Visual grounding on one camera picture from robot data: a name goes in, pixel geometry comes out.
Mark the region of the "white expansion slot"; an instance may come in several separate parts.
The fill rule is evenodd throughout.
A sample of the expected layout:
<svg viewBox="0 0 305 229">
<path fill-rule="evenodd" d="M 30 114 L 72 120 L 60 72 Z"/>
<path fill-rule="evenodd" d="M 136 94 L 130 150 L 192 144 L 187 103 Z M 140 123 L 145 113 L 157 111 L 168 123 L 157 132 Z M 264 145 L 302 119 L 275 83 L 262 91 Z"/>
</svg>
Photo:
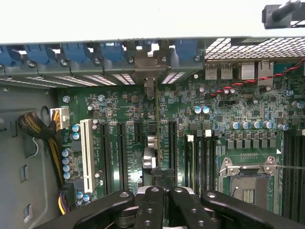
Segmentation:
<svg viewBox="0 0 305 229">
<path fill-rule="evenodd" d="M 95 190 L 95 172 L 92 120 L 83 119 L 80 121 L 80 126 L 84 192 L 93 193 Z"/>
</svg>

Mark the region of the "silver square port block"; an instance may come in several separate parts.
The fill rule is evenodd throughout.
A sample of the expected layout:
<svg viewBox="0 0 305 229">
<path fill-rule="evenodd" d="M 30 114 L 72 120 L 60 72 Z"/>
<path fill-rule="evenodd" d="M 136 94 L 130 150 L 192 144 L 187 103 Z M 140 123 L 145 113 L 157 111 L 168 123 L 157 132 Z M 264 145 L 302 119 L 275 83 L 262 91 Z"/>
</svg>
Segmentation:
<svg viewBox="0 0 305 229">
<path fill-rule="evenodd" d="M 253 80 L 255 78 L 255 63 L 242 63 L 241 65 L 241 79 Z"/>
</svg>

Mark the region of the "green motherboard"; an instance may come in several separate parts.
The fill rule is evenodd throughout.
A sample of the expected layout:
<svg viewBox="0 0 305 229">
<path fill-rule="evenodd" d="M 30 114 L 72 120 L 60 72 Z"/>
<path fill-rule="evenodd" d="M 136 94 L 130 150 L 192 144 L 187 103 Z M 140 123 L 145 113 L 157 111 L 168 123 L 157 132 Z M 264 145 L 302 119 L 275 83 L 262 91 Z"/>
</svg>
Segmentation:
<svg viewBox="0 0 305 229">
<path fill-rule="evenodd" d="M 159 85 L 159 118 L 163 180 L 174 178 L 176 186 L 189 187 L 187 139 L 194 135 L 197 155 L 198 191 L 198 140 L 197 131 L 212 130 L 211 188 L 214 184 L 214 131 L 218 140 L 218 172 L 225 156 L 235 164 L 264 162 L 274 156 L 277 165 L 283 165 L 283 132 L 289 138 L 305 136 L 305 62 L 274 64 L 272 86 L 258 86 L 257 82 L 235 85 L 233 80 L 206 80 L 205 74 L 194 75 L 175 83 L 176 74 Z M 141 86 L 72 88 L 59 91 L 60 107 L 67 107 L 70 127 L 61 133 L 63 174 L 66 188 L 62 197 L 69 209 L 85 206 L 105 193 L 101 124 L 107 123 L 110 131 L 112 164 L 112 192 L 120 190 L 117 123 L 126 125 L 128 163 L 128 189 L 136 193 L 143 186 L 152 186 L 152 175 L 142 169 L 144 141 L 135 143 L 134 123 L 139 114 L 138 102 L 143 99 Z M 80 121 L 91 119 L 94 149 L 95 190 L 84 192 L 81 126 Z M 169 166 L 169 122 L 177 122 L 177 171 Z M 206 143 L 204 187 L 206 190 Z"/>
</svg>

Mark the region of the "thin locking lever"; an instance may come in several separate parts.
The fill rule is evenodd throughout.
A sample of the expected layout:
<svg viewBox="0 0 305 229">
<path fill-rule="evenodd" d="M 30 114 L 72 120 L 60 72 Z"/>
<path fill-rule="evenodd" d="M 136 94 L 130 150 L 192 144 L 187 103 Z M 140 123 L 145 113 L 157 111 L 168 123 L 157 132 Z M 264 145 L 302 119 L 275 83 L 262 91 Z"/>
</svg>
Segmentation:
<svg viewBox="0 0 305 229">
<path fill-rule="evenodd" d="M 305 170 L 305 167 L 298 167 L 298 166 L 283 166 L 283 165 L 265 165 L 264 166 L 264 169 L 278 169 L 278 168 Z"/>
</svg>

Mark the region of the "black RAM slot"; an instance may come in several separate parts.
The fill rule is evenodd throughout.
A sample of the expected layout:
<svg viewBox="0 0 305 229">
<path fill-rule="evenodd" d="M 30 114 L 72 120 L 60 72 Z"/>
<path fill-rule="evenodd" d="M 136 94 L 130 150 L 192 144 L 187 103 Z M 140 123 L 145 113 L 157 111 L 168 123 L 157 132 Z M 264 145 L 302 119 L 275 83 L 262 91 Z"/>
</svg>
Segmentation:
<svg viewBox="0 0 305 229">
<path fill-rule="evenodd" d="M 218 140 L 219 136 L 214 131 L 214 139 L 213 139 L 213 155 L 214 155 L 214 184 L 215 190 L 218 189 Z"/>
<path fill-rule="evenodd" d="M 297 165 L 301 167 L 298 169 L 298 221 L 305 224 L 305 210 L 304 210 L 304 195 L 305 195 L 305 136 L 300 136 L 297 139 Z"/>
<path fill-rule="evenodd" d="M 298 165 L 298 137 L 292 135 L 289 138 L 289 165 Z M 298 171 L 290 169 L 290 213 L 289 216 L 292 220 L 298 221 L 297 216 L 297 203 L 298 203 Z"/>
<path fill-rule="evenodd" d="M 212 130 L 205 130 L 205 143 L 206 143 L 206 190 L 211 188 L 211 138 Z"/>
<path fill-rule="evenodd" d="M 204 143 L 204 137 L 203 137 L 203 130 L 197 131 L 197 140 L 198 140 L 198 191 L 199 194 L 202 191 L 202 188 L 204 187 L 204 159 L 205 159 L 205 143 Z"/>
<path fill-rule="evenodd" d="M 288 132 L 283 132 L 283 166 L 287 165 L 287 154 L 289 149 L 289 135 Z M 283 168 L 283 193 L 282 193 L 282 216 L 289 218 L 289 181 L 288 181 L 288 169 Z"/>
</svg>

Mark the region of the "open grey PC case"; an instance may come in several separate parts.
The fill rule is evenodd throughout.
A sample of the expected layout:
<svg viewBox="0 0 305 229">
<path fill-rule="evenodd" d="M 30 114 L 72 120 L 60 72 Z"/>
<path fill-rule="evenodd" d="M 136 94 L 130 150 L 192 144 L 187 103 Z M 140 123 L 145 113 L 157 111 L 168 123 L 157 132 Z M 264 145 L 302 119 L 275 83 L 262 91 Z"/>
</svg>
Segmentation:
<svg viewBox="0 0 305 229">
<path fill-rule="evenodd" d="M 175 83 L 205 74 L 206 64 L 230 63 L 235 85 L 270 79 L 258 78 L 258 63 L 305 62 L 305 35 L 274 38 L 192 38 L 197 40 L 193 60 L 179 61 L 175 45 L 168 54 L 168 73 L 159 85 L 176 74 Z M 64 53 L 72 42 L 4 43 L 0 45 L 59 44 L 56 63 L 42 65 L 29 60 L 15 67 L 0 65 L 0 229 L 35 229 L 65 215 L 69 209 L 62 191 L 66 188 L 62 163 L 61 133 L 51 121 L 50 109 L 61 108 L 59 91 L 72 88 L 139 86 L 131 79 L 127 41 L 85 41 L 91 46 L 92 62 L 77 64 Z M 122 42 L 124 60 L 111 63 L 102 57 L 101 42 Z M 255 63 L 255 78 L 241 79 L 242 63 Z M 169 198 L 165 188 L 163 229 L 188 229 L 169 224 Z"/>
</svg>

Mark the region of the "short black expansion slot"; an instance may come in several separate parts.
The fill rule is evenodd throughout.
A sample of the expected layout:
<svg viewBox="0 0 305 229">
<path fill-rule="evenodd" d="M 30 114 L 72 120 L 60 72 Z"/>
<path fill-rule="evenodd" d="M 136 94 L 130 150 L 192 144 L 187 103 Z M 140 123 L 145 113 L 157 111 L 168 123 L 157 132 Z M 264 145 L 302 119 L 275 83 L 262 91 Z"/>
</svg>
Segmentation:
<svg viewBox="0 0 305 229">
<path fill-rule="evenodd" d="M 142 143 L 142 122 L 134 123 L 134 137 L 136 144 Z"/>
</svg>

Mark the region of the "silver ethernet port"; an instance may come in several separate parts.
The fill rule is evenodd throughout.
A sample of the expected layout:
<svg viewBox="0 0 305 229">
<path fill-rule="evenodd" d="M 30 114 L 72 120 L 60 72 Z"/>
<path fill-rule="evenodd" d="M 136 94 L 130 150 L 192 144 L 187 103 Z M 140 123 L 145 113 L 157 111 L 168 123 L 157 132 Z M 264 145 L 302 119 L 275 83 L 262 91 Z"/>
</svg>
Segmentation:
<svg viewBox="0 0 305 229">
<path fill-rule="evenodd" d="M 274 63 L 273 62 L 259 62 L 258 63 L 258 78 L 264 78 L 268 76 L 273 76 L 274 73 Z M 264 79 L 257 82 L 258 86 L 272 86 L 273 78 Z"/>
</svg>

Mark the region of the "white power connector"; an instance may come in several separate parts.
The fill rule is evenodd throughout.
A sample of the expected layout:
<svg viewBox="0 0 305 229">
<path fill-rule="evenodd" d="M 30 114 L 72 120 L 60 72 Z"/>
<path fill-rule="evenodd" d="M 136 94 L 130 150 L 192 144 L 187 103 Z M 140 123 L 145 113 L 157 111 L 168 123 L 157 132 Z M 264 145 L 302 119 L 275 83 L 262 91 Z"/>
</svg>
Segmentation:
<svg viewBox="0 0 305 229">
<path fill-rule="evenodd" d="M 50 109 L 50 115 L 51 121 L 56 124 L 56 131 L 70 127 L 70 115 L 67 107 Z"/>
</svg>

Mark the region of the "CPU socket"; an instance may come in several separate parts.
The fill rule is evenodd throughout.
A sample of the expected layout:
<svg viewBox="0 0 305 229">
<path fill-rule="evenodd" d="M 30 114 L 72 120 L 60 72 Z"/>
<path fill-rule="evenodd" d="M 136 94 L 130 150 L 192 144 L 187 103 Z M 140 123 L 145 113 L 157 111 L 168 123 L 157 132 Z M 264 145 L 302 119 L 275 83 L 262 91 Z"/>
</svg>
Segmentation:
<svg viewBox="0 0 305 229">
<path fill-rule="evenodd" d="M 217 184 L 219 192 L 280 214 L 280 172 L 274 156 L 254 164 L 235 164 L 225 156 Z"/>
</svg>

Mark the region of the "black RAM stick with sticker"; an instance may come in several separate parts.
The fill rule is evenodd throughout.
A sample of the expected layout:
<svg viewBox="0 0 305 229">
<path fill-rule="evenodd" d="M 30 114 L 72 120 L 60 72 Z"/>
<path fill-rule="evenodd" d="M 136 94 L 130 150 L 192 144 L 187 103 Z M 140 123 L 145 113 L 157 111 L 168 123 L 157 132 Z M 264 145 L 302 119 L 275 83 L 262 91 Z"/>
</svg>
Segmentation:
<svg viewBox="0 0 305 229">
<path fill-rule="evenodd" d="M 196 192 L 197 188 L 197 155 L 194 135 L 186 135 L 187 139 L 187 162 L 188 162 L 188 185 Z"/>
</svg>

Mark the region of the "silver USB port block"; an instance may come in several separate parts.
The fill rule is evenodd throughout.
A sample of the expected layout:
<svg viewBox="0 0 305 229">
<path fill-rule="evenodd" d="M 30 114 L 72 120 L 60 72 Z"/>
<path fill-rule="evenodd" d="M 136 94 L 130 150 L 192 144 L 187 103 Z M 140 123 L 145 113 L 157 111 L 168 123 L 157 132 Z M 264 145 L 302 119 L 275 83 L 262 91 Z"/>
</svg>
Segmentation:
<svg viewBox="0 0 305 229">
<path fill-rule="evenodd" d="M 222 80 L 233 79 L 233 68 L 230 63 L 225 63 L 221 65 L 221 79 Z"/>
<path fill-rule="evenodd" d="M 217 80 L 217 65 L 206 64 L 205 65 L 205 79 L 206 80 Z"/>
</svg>

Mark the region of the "long black expansion slot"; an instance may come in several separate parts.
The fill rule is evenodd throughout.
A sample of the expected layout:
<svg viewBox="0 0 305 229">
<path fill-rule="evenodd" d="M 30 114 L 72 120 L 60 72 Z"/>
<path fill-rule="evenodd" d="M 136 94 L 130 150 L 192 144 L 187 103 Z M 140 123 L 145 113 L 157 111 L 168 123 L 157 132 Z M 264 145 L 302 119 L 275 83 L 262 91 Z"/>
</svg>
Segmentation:
<svg viewBox="0 0 305 229">
<path fill-rule="evenodd" d="M 112 193 L 112 164 L 110 150 L 110 131 L 107 123 L 101 124 L 101 149 L 103 156 L 103 174 L 105 193 Z"/>
<path fill-rule="evenodd" d="M 177 171 L 177 122 L 169 122 L 169 166 Z"/>
<path fill-rule="evenodd" d="M 124 122 L 117 123 L 117 143 L 120 189 L 128 189 L 128 163 L 126 145 L 126 125 Z"/>
</svg>

